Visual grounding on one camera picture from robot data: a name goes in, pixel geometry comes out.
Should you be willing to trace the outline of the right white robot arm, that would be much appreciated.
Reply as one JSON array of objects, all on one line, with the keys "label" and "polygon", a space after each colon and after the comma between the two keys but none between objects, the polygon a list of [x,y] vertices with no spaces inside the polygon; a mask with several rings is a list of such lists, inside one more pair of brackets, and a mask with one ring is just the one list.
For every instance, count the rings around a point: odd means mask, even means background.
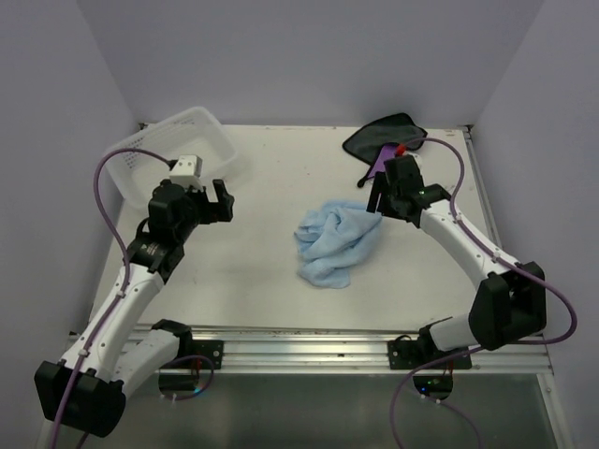
[{"label": "right white robot arm", "polygon": [[496,350],[542,331],[547,325],[543,270],[520,263],[472,226],[439,184],[426,185],[416,159],[387,160],[374,177],[367,210],[401,220],[440,244],[475,288],[468,312],[422,327],[415,354],[438,367],[451,352],[479,345]]}]

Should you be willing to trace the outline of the light blue towel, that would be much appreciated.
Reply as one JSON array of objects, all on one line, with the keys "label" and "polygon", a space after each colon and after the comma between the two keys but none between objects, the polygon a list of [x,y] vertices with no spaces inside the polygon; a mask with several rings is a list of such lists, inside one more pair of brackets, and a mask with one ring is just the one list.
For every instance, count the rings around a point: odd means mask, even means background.
[{"label": "light blue towel", "polygon": [[309,210],[294,232],[298,275],[314,287],[344,289],[351,268],[365,262],[377,244],[382,215],[350,200],[330,200]]}]

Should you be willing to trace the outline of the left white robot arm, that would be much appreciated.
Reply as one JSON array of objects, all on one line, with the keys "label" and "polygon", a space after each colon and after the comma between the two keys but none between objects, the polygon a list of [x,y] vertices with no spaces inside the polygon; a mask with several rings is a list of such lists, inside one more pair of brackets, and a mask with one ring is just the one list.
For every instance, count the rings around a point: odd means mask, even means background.
[{"label": "left white robot arm", "polygon": [[184,244],[199,225],[229,223],[233,196],[221,180],[205,189],[163,180],[153,190],[148,215],[126,249],[126,258],[109,296],[77,341],[59,361],[44,361],[34,381],[43,414],[100,438],[124,414],[127,400],[158,369],[188,365],[195,354],[191,329],[162,319],[130,351],[124,350],[141,314],[183,260]]}]

